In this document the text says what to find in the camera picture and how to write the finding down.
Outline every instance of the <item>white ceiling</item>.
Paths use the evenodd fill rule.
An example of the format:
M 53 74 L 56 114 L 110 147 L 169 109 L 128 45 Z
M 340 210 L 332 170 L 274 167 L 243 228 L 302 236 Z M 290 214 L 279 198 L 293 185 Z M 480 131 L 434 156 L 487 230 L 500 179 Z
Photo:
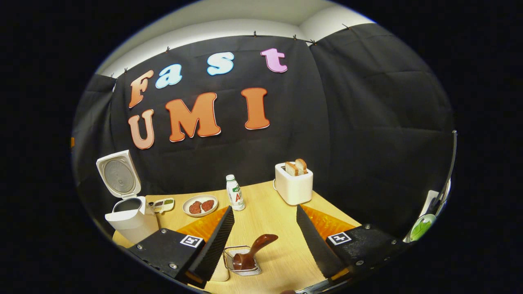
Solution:
M 201 0 L 166 15 L 118 47 L 100 69 L 144 42 L 190 25 L 222 19 L 261 19 L 300 26 L 315 13 L 338 4 L 325 0 Z

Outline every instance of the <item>white plate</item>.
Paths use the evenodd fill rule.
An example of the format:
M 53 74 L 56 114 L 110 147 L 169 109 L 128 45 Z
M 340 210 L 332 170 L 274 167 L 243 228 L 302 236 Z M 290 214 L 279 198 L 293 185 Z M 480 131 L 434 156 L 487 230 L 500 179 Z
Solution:
M 190 213 L 189 212 L 189 206 L 191 206 L 194 202 L 199 201 L 201 203 L 204 203 L 207 200 L 214 200 L 214 205 L 212 206 L 211 209 L 209 209 L 209 211 L 203 211 L 203 209 L 202 209 L 201 210 L 201 211 L 203 211 L 202 213 Z M 199 218 L 199 217 L 206 216 L 206 215 L 210 214 L 211 212 L 215 211 L 217 207 L 218 207 L 218 199 L 216 199 L 215 196 L 198 195 L 198 196 L 194 196 L 194 197 L 190 198 L 189 200 L 185 201 L 184 205 L 181 208 L 187 215 Z

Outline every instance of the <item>white toaster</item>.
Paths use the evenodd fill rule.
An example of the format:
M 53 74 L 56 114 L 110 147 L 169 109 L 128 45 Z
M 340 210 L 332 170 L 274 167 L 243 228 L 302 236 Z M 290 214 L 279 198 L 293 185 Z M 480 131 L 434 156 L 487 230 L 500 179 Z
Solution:
M 307 173 L 299 176 L 291 176 L 285 171 L 285 162 L 274 166 L 275 179 L 274 190 L 289 205 L 298 205 L 311 200 L 313 173 L 307 168 Z

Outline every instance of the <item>orange letter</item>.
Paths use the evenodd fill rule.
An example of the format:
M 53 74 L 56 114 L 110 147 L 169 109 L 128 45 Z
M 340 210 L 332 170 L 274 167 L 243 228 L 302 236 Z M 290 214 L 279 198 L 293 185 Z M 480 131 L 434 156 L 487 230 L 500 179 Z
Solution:
M 140 129 L 138 128 L 138 121 L 140 116 L 133 116 L 129 118 L 129 125 L 131 126 L 131 135 L 134 145 L 140 149 L 148 149 L 154 143 L 154 130 L 153 130 L 153 116 L 154 111 L 148 109 L 142 113 L 142 117 L 145 120 L 145 130 L 147 131 L 147 138 L 145 140 L 140 136 Z
M 129 102 L 129 108 L 133 108 L 142 101 L 143 95 L 140 94 L 140 91 L 143 93 L 147 90 L 147 79 L 152 78 L 153 74 L 153 70 L 150 70 L 131 83 L 131 102 Z
M 216 125 L 216 119 L 214 117 L 214 101 L 216 97 L 216 93 L 201 94 L 196 98 L 192 111 L 189 111 L 181 99 L 169 101 L 165 105 L 165 108 L 169 110 L 170 113 L 170 128 L 172 131 L 169 137 L 170 141 L 178 142 L 185 139 L 185 135 L 181 132 L 180 125 L 189 137 L 194 137 L 198 120 L 200 121 L 198 136 L 208 137 L 221 133 L 222 129 Z
M 265 129 L 270 122 L 265 118 L 263 96 L 267 90 L 263 88 L 249 88 L 242 91 L 242 96 L 247 100 L 247 113 L 249 119 L 245 123 L 247 130 Z

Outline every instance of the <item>metal wire basket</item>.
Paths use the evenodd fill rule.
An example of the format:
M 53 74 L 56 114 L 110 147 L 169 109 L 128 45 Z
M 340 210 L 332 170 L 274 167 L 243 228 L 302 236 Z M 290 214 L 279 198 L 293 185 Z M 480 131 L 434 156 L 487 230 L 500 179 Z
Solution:
M 254 276 L 259 275 L 262 272 L 260 266 L 256 262 L 254 257 L 254 268 L 253 269 L 244 269 L 244 270 L 234 270 L 233 258 L 236 253 L 248 253 L 251 248 L 247 245 L 240 246 L 230 246 L 223 249 L 223 260 L 225 261 L 225 267 L 231 272 L 240 275 L 240 276 Z

